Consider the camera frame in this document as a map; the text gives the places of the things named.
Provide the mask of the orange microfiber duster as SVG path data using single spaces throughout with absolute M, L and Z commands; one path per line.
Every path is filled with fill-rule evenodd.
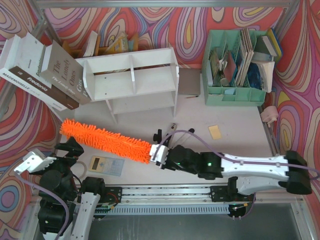
M 60 134 L 73 137 L 79 144 L 115 154 L 119 157 L 148 164 L 152 144 L 120 133 L 114 133 L 95 125 L 66 119 L 60 126 Z

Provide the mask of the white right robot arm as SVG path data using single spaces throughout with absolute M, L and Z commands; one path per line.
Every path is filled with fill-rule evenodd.
M 168 148 L 160 142 L 151 146 L 149 156 L 161 169 L 182 171 L 210 181 L 227 178 L 227 194 L 231 197 L 274 189 L 294 195 L 312 193 L 308 164 L 293 150 L 285 155 L 244 157 L 213 149 L 198 153 L 181 145 Z

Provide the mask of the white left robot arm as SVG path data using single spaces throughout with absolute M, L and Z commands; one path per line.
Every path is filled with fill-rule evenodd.
M 102 178 L 86 177 L 76 186 L 71 167 L 84 153 L 74 137 L 58 143 L 55 149 L 66 151 L 59 157 L 51 154 L 53 162 L 35 172 L 40 176 L 39 231 L 46 240 L 87 240 L 95 209 L 106 193 Z

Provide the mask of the white wooden bookshelf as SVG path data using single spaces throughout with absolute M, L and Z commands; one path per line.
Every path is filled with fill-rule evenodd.
M 176 113 L 179 65 L 172 47 L 78 58 L 92 102 L 120 114 L 171 108 Z

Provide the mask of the clear tape roll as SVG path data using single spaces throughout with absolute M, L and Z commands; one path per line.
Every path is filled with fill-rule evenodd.
M 82 161 L 77 161 L 77 162 L 75 163 L 75 165 L 82 165 L 83 172 L 82 172 L 82 174 L 78 177 L 78 178 L 82 179 L 82 178 L 86 175 L 86 173 L 87 173 L 87 170 L 88 170 L 87 165 L 86 165 L 84 162 L 82 162 Z

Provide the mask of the light blue calculator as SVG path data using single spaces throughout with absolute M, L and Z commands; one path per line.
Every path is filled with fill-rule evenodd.
M 125 160 L 113 157 L 93 156 L 88 170 L 91 172 L 120 177 Z

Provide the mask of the tan sticky note pad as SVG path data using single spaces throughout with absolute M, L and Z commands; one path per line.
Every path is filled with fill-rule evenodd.
M 220 132 L 218 125 L 209 126 L 208 130 L 213 140 L 219 140 L 222 138 L 222 134 Z

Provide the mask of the small pencil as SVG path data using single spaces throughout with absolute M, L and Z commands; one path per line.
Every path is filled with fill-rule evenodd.
M 185 99 L 192 99 L 192 98 L 198 98 L 199 95 L 192 95 L 192 96 L 187 96 L 185 97 Z

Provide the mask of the grey hardcover book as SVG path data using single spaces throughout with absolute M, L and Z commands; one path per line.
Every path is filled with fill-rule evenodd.
M 84 68 L 56 41 L 47 46 L 39 76 L 50 82 L 60 91 L 85 105 L 91 101 L 84 87 Z

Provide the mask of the pink plastic object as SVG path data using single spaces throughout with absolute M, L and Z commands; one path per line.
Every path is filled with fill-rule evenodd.
M 261 120 L 264 123 L 267 123 L 268 127 L 271 127 L 273 122 L 276 122 L 278 119 L 279 113 L 277 107 L 274 105 L 270 105 L 266 107 L 262 113 L 260 114 Z

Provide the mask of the books behind shelf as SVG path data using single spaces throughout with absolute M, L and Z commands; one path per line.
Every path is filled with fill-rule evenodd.
M 139 35 L 135 33 L 128 39 L 128 35 L 121 32 L 107 46 L 101 46 L 101 43 L 102 37 L 92 31 L 81 49 L 71 49 L 66 40 L 62 43 L 62 48 L 74 59 L 135 52 L 139 48 Z

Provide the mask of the green plastic desk organizer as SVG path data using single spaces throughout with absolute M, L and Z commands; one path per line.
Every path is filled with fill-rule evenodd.
M 201 73 L 207 106 L 258 107 L 266 97 L 253 86 L 249 65 L 261 31 L 218 30 L 208 33 Z

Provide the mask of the white Fredonia book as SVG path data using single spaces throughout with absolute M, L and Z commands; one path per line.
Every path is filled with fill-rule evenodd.
M 39 76 L 45 46 L 32 34 L 14 35 L 0 54 L 0 76 L 58 111 L 76 109 L 79 103 Z

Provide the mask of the books in organizer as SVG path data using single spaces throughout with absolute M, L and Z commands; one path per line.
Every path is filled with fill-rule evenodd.
M 244 87 L 270 93 L 275 65 L 283 50 L 273 28 L 264 33 L 210 30 L 203 58 L 208 87 Z

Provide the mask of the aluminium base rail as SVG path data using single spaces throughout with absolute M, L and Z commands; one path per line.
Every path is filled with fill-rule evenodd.
M 121 187 L 123 205 L 193 205 L 211 204 L 210 187 L 224 187 L 226 183 L 203 184 L 107 184 L 106 187 Z M 304 201 L 302 195 L 285 190 L 264 190 L 256 194 L 257 204 L 291 204 Z

